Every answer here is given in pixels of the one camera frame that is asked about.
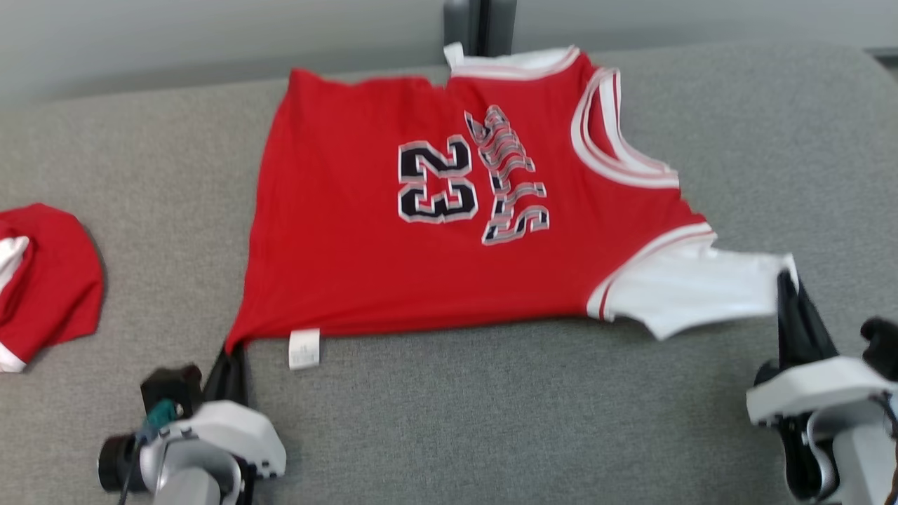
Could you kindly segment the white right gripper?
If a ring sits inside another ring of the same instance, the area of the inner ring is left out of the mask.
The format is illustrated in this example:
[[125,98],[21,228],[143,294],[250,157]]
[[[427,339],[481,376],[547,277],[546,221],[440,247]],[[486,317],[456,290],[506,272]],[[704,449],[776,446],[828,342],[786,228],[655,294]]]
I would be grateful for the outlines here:
[[836,357],[839,351],[817,306],[802,279],[796,287],[790,272],[777,276],[777,345],[784,371],[745,394],[753,424],[896,392],[896,383],[862,358]]

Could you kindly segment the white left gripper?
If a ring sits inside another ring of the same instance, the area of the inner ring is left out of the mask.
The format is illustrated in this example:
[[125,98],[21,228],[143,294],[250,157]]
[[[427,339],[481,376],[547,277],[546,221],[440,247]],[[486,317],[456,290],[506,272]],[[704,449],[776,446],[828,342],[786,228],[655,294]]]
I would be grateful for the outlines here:
[[221,348],[206,378],[205,405],[189,419],[161,429],[159,480],[170,480],[189,468],[198,468],[213,480],[238,480],[238,460],[253,467],[253,476],[285,474],[288,458],[278,432],[267,416],[248,408],[246,365],[243,343],[234,346],[233,357]]

